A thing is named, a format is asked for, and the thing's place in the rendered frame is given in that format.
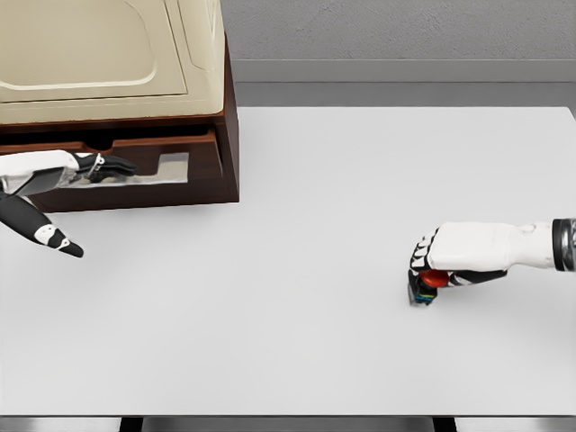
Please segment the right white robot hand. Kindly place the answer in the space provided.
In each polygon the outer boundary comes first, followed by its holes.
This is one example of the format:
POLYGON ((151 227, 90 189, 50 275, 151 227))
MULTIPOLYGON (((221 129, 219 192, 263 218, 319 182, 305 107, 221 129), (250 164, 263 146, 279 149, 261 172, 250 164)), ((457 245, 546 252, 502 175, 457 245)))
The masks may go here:
POLYGON ((512 249, 520 228, 503 223, 446 222, 417 243, 409 261, 409 286, 419 288, 422 274, 448 274, 444 287, 500 279, 513 265, 512 249))

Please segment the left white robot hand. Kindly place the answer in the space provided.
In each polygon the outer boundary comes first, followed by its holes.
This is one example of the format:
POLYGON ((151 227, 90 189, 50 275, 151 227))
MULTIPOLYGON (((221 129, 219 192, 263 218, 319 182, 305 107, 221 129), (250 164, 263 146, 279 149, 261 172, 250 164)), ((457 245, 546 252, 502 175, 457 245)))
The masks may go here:
POLYGON ((27 198, 87 180, 134 176, 137 166, 121 157, 61 149, 0 156, 0 223, 29 241, 72 257, 84 250, 27 198))

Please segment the brown cabinet with cream top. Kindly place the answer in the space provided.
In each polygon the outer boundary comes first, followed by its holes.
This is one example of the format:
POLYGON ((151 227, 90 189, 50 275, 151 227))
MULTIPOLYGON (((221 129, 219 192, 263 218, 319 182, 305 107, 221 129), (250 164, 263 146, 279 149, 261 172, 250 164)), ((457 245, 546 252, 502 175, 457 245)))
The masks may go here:
POLYGON ((0 0, 0 126, 239 128, 221 0, 0 0))

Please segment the brown wooden cabinet drawer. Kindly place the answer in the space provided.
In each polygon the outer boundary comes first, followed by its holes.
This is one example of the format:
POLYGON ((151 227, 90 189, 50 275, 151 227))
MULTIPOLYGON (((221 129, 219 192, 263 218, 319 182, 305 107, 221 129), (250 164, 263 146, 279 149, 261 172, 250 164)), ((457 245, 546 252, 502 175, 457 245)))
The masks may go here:
POLYGON ((64 149, 100 152, 137 166, 120 184, 103 181, 40 193, 43 212, 75 212, 199 203, 239 198, 239 129, 223 123, 64 122, 0 126, 0 155, 64 149))

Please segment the red button switch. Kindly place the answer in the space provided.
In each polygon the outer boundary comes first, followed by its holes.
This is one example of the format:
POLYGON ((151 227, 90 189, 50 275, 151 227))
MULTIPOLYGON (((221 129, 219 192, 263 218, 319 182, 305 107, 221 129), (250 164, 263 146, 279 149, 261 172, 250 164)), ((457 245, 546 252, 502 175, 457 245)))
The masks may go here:
POLYGON ((423 272, 408 272, 409 303, 411 306, 429 306, 437 297, 439 288, 448 284, 449 275, 446 271, 427 270, 423 272))

